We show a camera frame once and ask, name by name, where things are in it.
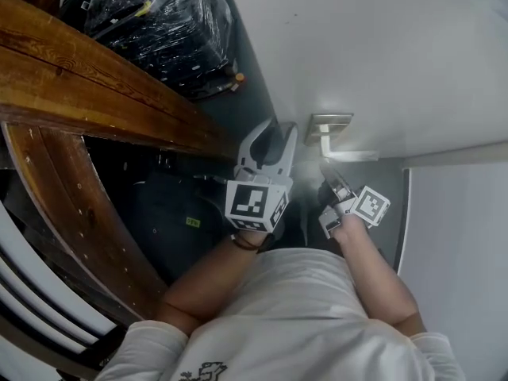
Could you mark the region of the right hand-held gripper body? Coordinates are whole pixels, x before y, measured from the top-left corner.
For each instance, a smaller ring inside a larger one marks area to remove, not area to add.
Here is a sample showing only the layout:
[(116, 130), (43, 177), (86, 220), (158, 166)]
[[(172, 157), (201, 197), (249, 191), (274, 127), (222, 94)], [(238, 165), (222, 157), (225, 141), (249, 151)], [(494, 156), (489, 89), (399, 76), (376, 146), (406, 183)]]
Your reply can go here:
[(356, 215), (364, 221), (368, 228), (371, 228), (379, 225), (391, 205), (388, 198), (367, 186), (363, 187), (359, 194), (356, 194), (354, 202), (344, 202), (332, 207), (332, 201), (335, 199), (333, 194), (332, 200), (327, 202), (318, 218), (327, 239), (331, 237), (332, 231), (341, 225), (344, 215)]

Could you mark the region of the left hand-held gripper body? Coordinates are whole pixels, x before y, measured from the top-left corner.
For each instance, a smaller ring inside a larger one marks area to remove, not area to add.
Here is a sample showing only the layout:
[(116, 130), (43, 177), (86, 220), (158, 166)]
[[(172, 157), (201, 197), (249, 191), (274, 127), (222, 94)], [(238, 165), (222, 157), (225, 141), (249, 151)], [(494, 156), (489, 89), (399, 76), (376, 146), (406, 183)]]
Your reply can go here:
[(240, 160), (227, 182), (225, 217), (239, 230), (273, 233), (288, 204), (293, 162), (257, 167)]

